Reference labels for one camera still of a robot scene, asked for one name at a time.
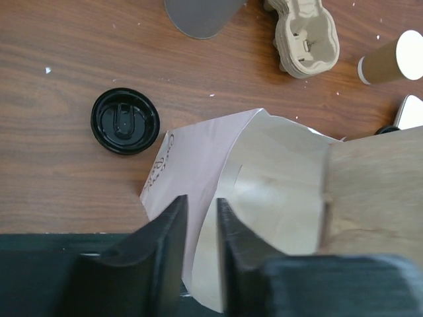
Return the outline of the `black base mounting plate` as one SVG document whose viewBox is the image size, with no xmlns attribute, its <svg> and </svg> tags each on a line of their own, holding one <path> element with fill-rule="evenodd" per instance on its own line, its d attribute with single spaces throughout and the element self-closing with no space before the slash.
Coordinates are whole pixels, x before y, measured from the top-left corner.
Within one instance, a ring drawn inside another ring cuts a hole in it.
<svg viewBox="0 0 423 317">
<path fill-rule="evenodd" d="M 128 233 L 2 234 L 1 315 L 60 316 L 80 257 L 97 258 Z"/>
</svg>

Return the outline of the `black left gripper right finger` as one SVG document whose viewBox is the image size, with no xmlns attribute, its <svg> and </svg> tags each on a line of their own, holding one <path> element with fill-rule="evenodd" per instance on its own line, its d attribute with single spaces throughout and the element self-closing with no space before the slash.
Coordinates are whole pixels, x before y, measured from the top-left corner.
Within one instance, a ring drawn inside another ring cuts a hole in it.
<svg viewBox="0 0 423 317">
<path fill-rule="evenodd" d="M 268 260 L 285 254 L 269 245 L 236 216 L 229 202 L 217 199 L 217 239 L 223 311 L 226 316 L 267 316 Z"/>
</svg>

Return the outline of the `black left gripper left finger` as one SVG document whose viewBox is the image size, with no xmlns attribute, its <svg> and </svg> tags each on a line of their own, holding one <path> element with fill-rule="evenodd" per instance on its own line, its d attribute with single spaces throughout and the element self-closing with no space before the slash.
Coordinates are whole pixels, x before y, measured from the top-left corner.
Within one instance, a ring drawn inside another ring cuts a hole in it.
<svg viewBox="0 0 423 317">
<path fill-rule="evenodd" d="M 178 303 L 188 198 L 75 267 L 75 316 L 169 316 Z"/>
</svg>

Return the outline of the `white rectangular plate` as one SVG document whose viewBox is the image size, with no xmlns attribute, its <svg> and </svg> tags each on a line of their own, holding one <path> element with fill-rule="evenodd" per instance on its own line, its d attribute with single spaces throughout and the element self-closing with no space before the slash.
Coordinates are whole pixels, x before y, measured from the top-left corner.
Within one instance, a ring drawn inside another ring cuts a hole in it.
<svg viewBox="0 0 423 317">
<path fill-rule="evenodd" d="M 407 95 L 403 100 L 394 125 L 399 129 L 411 129 L 423 125 L 423 101 L 415 95 Z"/>
</svg>

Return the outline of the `grey cylindrical utensil holder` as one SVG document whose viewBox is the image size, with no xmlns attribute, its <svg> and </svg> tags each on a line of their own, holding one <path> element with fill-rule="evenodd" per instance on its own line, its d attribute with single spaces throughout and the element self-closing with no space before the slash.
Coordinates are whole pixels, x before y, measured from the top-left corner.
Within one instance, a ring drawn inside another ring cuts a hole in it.
<svg viewBox="0 0 423 317">
<path fill-rule="evenodd" d="M 174 26 L 186 36 L 209 39 L 216 36 L 245 5 L 243 0 L 165 0 L 165 10 Z"/>
</svg>

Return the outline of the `cardboard two-cup carrier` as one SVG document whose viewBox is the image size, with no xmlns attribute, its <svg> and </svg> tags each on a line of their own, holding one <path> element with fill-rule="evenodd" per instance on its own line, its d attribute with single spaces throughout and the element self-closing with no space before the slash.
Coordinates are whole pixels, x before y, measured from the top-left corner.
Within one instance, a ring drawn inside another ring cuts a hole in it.
<svg viewBox="0 0 423 317">
<path fill-rule="evenodd" d="M 278 14 L 273 45 L 282 71 L 306 79 L 336 65 L 340 43 L 334 19 L 322 1 L 265 1 L 264 9 Z"/>
</svg>

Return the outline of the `brown paper coffee cup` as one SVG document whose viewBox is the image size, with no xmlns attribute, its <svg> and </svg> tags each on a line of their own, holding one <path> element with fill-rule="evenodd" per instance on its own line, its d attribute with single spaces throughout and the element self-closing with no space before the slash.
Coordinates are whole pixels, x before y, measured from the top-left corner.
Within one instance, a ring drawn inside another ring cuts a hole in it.
<svg viewBox="0 0 423 317">
<path fill-rule="evenodd" d="M 421 79 L 422 35 L 407 30 L 396 40 L 363 56 L 358 62 L 358 77 L 366 85 Z"/>
</svg>

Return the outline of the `cream paper takeout bag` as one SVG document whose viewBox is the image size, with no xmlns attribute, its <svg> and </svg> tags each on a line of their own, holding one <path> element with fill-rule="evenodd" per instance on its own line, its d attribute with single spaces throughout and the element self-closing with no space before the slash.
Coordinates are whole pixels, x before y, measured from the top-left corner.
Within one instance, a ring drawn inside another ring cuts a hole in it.
<svg viewBox="0 0 423 317">
<path fill-rule="evenodd" d="M 217 199 L 285 254 L 267 316 L 422 315 L 422 129 L 342 142 L 255 109 L 166 132 L 140 195 L 188 198 L 182 280 L 223 313 Z"/>
</svg>

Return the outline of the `black plastic cup lid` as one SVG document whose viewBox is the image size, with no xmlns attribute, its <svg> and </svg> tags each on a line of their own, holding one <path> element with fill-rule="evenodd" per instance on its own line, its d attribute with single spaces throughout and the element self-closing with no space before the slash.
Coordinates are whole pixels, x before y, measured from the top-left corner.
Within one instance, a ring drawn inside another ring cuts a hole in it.
<svg viewBox="0 0 423 317">
<path fill-rule="evenodd" d="M 390 133 L 390 132 L 394 132 L 394 131 L 400 131 L 401 129 L 398 128 L 395 125 L 384 125 L 383 127 L 379 128 L 376 132 L 375 135 L 381 135 L 384 133 Z"/>
</svg>

